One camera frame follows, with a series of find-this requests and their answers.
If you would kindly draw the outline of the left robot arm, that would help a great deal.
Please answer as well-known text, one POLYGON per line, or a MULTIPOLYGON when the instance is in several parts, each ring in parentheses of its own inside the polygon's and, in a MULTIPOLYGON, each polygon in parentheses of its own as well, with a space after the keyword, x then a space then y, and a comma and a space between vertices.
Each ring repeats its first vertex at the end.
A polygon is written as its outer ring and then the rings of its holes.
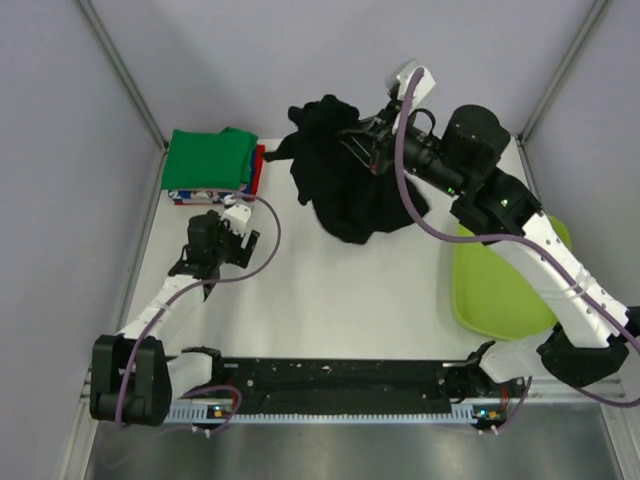
POLYGON ((240 203, 190 218, 187 242, 155 297, 127 326, 93 345, 93 419, 159 426, 188 392, 212 397, 224 390, 218 350, 184 347, 169 355, 165 345, 221 282, 223 265, 247 267, 259 239, 248 226, 251 216, 251 207, 240 203))

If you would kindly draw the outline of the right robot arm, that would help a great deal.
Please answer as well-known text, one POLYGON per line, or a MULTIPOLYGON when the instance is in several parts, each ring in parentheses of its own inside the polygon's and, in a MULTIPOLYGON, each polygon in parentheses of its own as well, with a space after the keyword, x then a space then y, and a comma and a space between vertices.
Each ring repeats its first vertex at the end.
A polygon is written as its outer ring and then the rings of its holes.
POLYGON ((414 112, 391 102, 337 131, 340 143, 376 175, 391 173, 401 208, 423 231, 453 244, 480 243, 510 264, 556 317, 554 327, 487 348, 467 370, 469 388, 487 396, 504 380, 548 372, 582 395, 619 372, 639 348, 636 309, 609 295, 558 238, 540 201, 498 162, 510 135, 479 105, 452 114, 442 136, 413 124, 414 112), (467 236, 431 227, 409 196, 407 175, 452 197, 450 212, 467 236))

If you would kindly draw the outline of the black t-shirt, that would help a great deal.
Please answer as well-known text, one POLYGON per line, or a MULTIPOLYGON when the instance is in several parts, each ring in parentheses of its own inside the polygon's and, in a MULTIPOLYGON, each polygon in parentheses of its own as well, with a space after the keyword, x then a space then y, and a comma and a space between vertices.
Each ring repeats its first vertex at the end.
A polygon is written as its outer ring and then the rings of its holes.
POLYGON ((359 123, 357 108, 327 94, 302 107, 291 106, 288 118, 297 130, 264 159, 292 161, 298 202, 313 206, 324 230, 345 243, 363 245, 376 232, 391 233, 414 223, 395 174, 371 173, 339 140, 341 131, 359 123))

